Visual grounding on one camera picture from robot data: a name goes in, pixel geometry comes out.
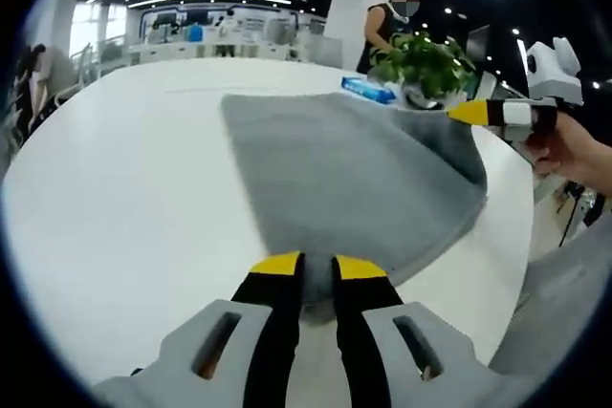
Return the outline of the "person's right hand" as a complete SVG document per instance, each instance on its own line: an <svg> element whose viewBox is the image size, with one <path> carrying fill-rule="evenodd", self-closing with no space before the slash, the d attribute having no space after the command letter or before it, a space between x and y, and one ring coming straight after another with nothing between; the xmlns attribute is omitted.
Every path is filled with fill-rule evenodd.
<svg viewBox="0 0 612 408"><path fill-rule="evenodd" d="M556 127L532 133L525 146L537 174L556 174L611 197L611 147L595 140L569 115L558 112Z"/></svg>

